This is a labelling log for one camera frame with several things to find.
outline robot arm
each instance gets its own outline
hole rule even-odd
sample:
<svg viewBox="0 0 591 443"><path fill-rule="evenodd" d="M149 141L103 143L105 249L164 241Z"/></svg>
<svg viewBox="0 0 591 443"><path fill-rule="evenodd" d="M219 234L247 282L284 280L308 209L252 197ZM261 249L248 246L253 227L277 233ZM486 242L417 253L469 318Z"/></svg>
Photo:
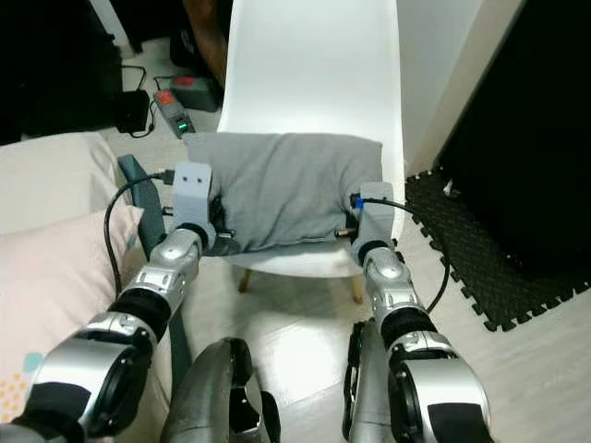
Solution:
<svg viewBox="0 0 591 443"><path fill-rule="evenodd" d="M199 230L180 227L156 246L107 312L45 357L24 413L0 426L2 440L84 441L128 427L151 356L197 277L206 242Z"/></svg>
<svg viewBox="0 0 591 443"><path fill-rule="evenodd" d="M361 198L392 199L392 187L366 184ZM472 368L437 332L393 250L393 208L361 204L354 257L388 361L393 436L399 442L491 442L484 389Z"/></svg>

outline white wall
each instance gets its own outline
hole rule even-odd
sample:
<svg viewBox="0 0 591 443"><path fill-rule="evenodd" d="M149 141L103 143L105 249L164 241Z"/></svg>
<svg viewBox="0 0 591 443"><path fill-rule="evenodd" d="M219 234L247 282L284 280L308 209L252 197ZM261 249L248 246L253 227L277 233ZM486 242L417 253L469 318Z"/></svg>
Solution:
<svg viewBox="0 0 591 443"><path fill-rule="evenodd" d="M431 167L523 0L397 0L406 174Z"/></svg>
<svg viewBox="0 0 591 443"><path fill-rule="evenodd" d="M104 30L115 37L115 45L121 49L122 58L131 58L134 56L133 49L129 44L127 34L115 13L109 0L90 0L97 17L103 24Z"/></svg>

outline black foam mat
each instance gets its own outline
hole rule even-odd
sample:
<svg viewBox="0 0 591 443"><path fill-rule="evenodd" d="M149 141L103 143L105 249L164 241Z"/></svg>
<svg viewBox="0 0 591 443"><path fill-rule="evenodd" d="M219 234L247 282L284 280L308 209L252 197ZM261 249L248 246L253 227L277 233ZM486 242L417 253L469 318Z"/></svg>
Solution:
<svg viewBox="0 0 591 443"><path fill-rule="evenodd" d="M512 264L460 198L443 194L440 172L425 172L406 182L406 204L445 237L452 278L464 284L466 299L490 331L508 331L560 306L591 284L591 268L568 275L528 279ZM436 241L431 247L440 250Z"/></svg>

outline power adapter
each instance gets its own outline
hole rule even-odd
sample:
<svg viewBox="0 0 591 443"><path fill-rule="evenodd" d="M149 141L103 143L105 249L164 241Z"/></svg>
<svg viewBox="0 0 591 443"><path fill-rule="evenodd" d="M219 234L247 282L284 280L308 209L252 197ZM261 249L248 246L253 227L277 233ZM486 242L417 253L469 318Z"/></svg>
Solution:
<svg viewBox="0 0 591 443"><path fill-rule="evenodd" d="M113 115L119 132L134 133L146 129L150 97L145 90L120 92L113 98Z"/></svg>

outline pink pillow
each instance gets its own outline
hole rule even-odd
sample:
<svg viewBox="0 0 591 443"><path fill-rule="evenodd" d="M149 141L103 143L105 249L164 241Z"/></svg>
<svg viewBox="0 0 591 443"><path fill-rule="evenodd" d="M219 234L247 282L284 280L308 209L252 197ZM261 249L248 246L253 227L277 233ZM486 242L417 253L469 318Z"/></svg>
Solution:
<svg viewBox="0 0 591 443"><path fill-rule="evenodd" d="M119 265L141 214L131 206L112 213ZM22 413L43 357L115 299L103 216L97 212L0 237L0 423Z"/></svg>

